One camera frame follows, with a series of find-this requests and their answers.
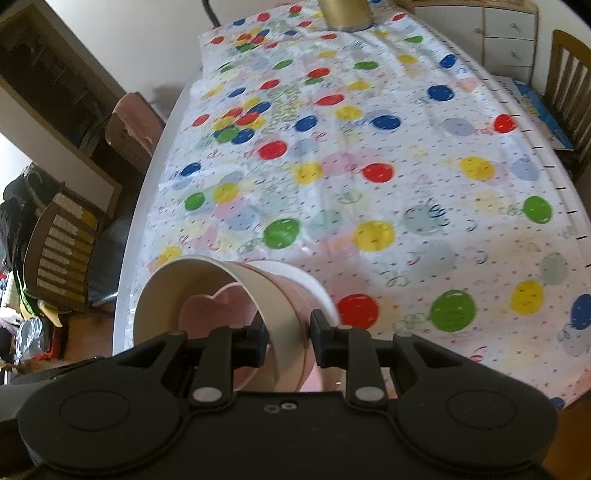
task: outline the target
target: plastic bag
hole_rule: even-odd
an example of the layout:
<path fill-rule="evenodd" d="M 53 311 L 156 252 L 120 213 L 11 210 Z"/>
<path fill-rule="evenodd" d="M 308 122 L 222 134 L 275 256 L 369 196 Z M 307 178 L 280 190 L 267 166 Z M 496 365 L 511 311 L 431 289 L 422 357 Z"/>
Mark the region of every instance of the plastic bag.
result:
<path fill-rule="evenodd" d="M 24 321 L 18 329 L 16 363 L 41 355 L 49 347 L 48 325 L 39 317 Z"/>

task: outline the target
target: table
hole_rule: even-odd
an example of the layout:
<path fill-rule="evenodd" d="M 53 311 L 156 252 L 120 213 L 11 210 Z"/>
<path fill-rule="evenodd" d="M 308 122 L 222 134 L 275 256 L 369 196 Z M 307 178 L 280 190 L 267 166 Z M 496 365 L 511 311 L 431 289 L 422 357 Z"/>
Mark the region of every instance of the table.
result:
<path fill-rule="evenodd" d="M 141 284 L 186 253 L 288 261 L 324 283 L 345 323 L 377 338 L 417 332 L 557 407 L 572 402 L 591 386 L 591 226 L 580 199 L 488 72 L 383 1 L 372 7 L 384 22 L 354 35 L 322 31 L 305 1 L 202 37 L 204 78 L 158 146 L 164 155 L 177 130 L 168 160 L 148 171 L 121 282 Z M 114 351 L 132 326 L 120 295 Z"/>

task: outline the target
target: screw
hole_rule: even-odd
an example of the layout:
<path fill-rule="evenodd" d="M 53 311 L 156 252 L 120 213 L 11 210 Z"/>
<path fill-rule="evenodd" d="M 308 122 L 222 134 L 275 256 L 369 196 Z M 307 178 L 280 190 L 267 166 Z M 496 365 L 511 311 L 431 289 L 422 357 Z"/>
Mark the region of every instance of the screw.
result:
<path fill-rule="evenodd" d="M 214 387 L 200 387 L 193 392 L 193 398 L 203 403 L 212 403 L 222 398 L 222 391 Z"/>
<path fill-rule="evenodd" d="M 355 397 L 366 402 L 380 401 L 385 395 L 384 391 L 378 387 L 360 387 L 355 390 Z"/>

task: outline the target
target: drawer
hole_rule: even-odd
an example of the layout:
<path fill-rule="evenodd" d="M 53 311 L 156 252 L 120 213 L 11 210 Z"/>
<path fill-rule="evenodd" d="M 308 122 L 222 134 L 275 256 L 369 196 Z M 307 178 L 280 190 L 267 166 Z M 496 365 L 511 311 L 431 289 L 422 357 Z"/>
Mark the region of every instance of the drawer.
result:
<path fill-rule="evenodd" d="M 518 78 L 525 83 L 530 82 L 531 67 L 514 67 L 509 65 L 487 66 L 486 69 L 499 77 Z"/>
<path fill-rule="evenodd" d="M 535 40 L 535 15 L 502 8 L 485 8 L 487 37 Z"/>
<path fill-rule="evenodd" d="M 478 62 L 482 62 L 484 25 L 481 7 L 440 5 L 415 7 L 414 14 L 430 24 Z"/>
<path fill-rule="evenodd" d="M 485 67 L 531 67 L 534 64 L 533 40 L 513 38 L 484 39 Z"/>

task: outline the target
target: white cabinet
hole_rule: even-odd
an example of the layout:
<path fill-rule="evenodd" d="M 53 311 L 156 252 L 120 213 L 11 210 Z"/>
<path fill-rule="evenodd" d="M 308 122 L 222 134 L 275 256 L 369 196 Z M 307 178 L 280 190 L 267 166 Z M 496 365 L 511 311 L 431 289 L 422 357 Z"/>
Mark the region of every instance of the white cabinet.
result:
<path fill-rule="evenodd" d="M 468 55 L 482 63 L 482 37 L 484 32 L 482 8 L 461 6 L 415 7 L 414 13 L 421 20 L 424 20 L 461 46 Z"/>
<path fill-rule="evenodd" d="M 537 7 L 525 0 L 414 0 L 414 13 L 492 74 L 531 80 Z"/>

